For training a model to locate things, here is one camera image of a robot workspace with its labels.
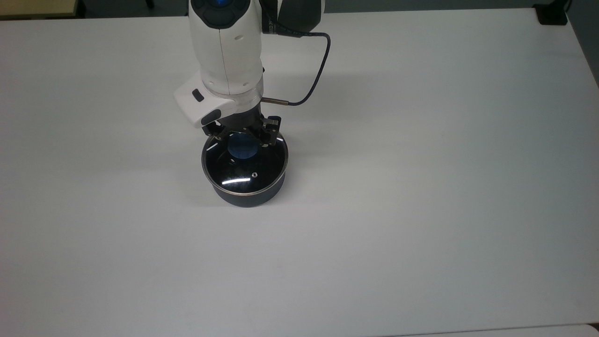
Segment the white table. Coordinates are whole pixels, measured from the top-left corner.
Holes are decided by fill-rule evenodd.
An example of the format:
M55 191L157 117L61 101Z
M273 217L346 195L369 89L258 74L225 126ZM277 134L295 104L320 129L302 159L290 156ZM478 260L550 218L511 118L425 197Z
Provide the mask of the white table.
M0 22L0 335L327 336L599 321L599 90L533 10L325 15L241 209L173 92L186 18ZM324 41L264 37L301 98Z

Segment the cable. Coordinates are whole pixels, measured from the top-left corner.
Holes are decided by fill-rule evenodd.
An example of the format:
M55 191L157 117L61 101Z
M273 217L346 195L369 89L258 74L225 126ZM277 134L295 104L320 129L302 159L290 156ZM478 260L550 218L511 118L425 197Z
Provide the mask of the cable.
M316 78L314 79L314 83L312 84L310 91L308 91L308 94L301 101L289 102L289 101L285 101L285 100L278 100L276 98L262 97L262 102L264 102L264 103L280 104L283 106L298 106L300 104L304 104L310 98L310 96L312 96L312 93L314 92L314 89L316 88L316 85L318 84L318 80L320 79L320 75L322 75L322 70L325 68L326 59L328 58L329 51L331 50L331 37L327 33L298 32L298 31L294 31L293 29L289 29L289 28L281 25L276 19L274 19L270 15L268 10L262 3L262 0L259 0L259 2L260 2L260 6L262 7L262 11L264 11L266 13L266 15L268 16L268 18L271 20L271 22L273 24L277 25L279 28L282 28L283 32L288 33L291 36L295 36L295 37L307 36L307 37L325 37L326 38L325 56L322 58L322 63L320 64L320 69L318 69L318 74L316 75Z

